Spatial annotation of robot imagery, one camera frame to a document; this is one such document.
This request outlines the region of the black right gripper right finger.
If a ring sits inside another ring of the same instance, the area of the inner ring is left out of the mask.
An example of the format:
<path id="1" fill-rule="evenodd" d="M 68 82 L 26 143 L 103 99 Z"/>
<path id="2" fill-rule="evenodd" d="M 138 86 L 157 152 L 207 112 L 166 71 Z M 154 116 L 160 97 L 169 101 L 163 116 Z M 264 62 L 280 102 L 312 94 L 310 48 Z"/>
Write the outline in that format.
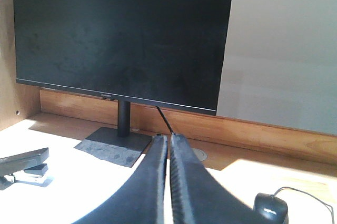
<path id="1" fill-rule="evenodd" d="M 185 136 L 173 134 L 170 189 L 174 223 L 265 223 L 205 169 Z"/>

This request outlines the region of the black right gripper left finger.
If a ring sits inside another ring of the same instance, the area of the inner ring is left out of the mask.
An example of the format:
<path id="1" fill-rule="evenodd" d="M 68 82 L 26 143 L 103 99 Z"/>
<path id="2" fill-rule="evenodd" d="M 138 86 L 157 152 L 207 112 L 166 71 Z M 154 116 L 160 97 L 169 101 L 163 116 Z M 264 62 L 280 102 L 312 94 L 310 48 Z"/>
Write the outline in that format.
<path id="1" fill-rule="evenodd" d="M 155 136 L 129 179 L 75 223 L 164 223 L 167 137 Z"/>

